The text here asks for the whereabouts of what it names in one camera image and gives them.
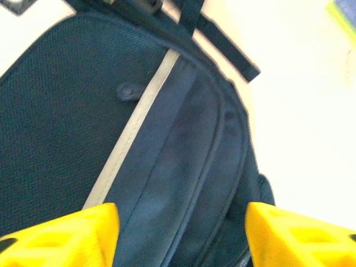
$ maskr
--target black strap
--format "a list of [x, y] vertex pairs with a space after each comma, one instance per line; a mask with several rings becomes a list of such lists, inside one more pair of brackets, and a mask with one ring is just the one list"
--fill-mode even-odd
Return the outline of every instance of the black strap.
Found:
[[204, 0], [184, 0], [183, 2], [179, 24], [182, 24], [191, 35], [198, 23], [203, 4]]
[[179, 23], [190, 34], [193, 34], [195, 28], [201, 31], [235, 66], [246, 81], [252, 81], [260, 73], [259, 69], [246, 58], [239, 48], [212, 21], [200, 14], [203, 3], [204, 0], [184, 0]]
[[240, 49], [235, 46], [213, 22], [201, 15], [198, 19], [196, 28], [201, 31], [201, 33], [204, 34], [221, 53], [223, 53], [246, 81], [250, 82], [260, 74], [259, 69], [244, 56]]

